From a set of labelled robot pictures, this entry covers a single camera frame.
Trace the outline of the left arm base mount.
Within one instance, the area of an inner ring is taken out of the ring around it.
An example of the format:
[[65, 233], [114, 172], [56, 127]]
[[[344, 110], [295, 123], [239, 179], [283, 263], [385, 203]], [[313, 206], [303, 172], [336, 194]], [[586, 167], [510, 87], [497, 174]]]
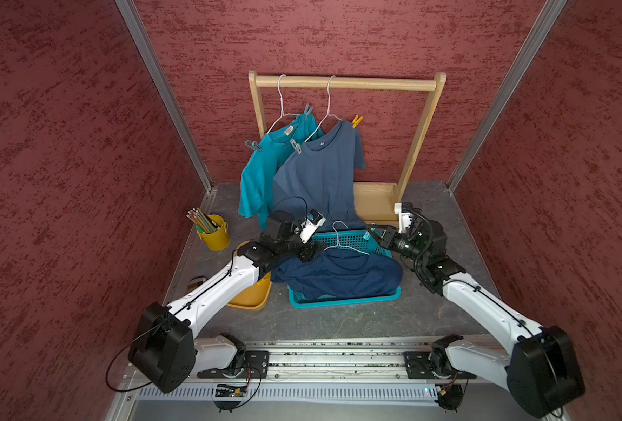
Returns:
[[268, 351], [237, 352], [235, 359], [227, 368], [212, 368], [198, 372], [194, 377], [199, 379], [237, 379], [256, 380], [265, 379], [269, 366], [270, 353]]

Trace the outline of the navy blue t-shirt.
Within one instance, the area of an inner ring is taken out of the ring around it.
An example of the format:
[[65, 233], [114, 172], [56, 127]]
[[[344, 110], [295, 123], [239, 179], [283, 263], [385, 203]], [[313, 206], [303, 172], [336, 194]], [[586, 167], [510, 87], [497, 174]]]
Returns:
[[339, 248], [324, 251], [310, 262], [289, 258], [272, 272], [272, 282], [284, 283], [312, 301], [390, 295], [402, 278], [401, 265], [390, 257]]

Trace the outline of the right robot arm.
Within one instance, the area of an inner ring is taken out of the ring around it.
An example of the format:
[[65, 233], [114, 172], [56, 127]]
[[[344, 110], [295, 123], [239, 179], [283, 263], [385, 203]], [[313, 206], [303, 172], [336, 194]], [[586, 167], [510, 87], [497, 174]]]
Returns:
[[441, 224], [420, 213], [407, 228], [370, 225], [367, 233], [380, 247], [406, 259], [421, 286], [458, 305], [502, 346], [501, 351], [479, 347], [452, 334], [435, 341], [429, 367], [448, 380], [453, 396], [462, 388], [455, 377], [475, 375], [505, 389], [532, 417], [561, 419], [565, 406], [584, 395], [586, 387], [569, 335], [546, 328], [506, 305], [482, 287], [446, 251]]

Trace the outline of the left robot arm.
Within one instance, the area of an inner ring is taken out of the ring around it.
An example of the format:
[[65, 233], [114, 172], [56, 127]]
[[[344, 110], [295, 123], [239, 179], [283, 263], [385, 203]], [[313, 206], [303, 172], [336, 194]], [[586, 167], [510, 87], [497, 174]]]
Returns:
[[128, 361], [163, 393], [177, 389], [193, 371], [241, 368], [243, 349], [227, 335], [199, 337], [205, 325], [238, 294], [272, 273], [283, 261], [311, 261], [311, 242], [326, 222], [317, 210], [296, 218], [277, 210], [257, 240], [241, 245], [229, 263], [198, 289], [168, 305], [153, 303], [143, 312], [128, 348]]

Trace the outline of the grey clothespin on teal shoulder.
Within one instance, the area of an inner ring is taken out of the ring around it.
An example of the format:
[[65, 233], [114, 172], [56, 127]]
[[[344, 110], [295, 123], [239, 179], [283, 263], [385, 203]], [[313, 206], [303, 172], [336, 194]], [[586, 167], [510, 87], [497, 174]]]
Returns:
[[249, 149], [256, 151], [256, 152], [263, 151], [263, 148], [261, 147], [261, 145], [256, 141], [246, 140], [246, 142], [244, 142], [244, 145], [248, 147]]

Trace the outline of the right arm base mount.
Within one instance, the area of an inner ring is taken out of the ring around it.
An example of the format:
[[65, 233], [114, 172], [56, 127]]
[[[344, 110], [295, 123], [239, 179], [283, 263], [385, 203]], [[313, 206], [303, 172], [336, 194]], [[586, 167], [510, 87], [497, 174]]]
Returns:
[[477, 378], [476, 375], [452, 368], [448, 361], [441, 359], [435, 352], [407, 351], [403, 353], [403, 358], [409, 380], [452, 382]]

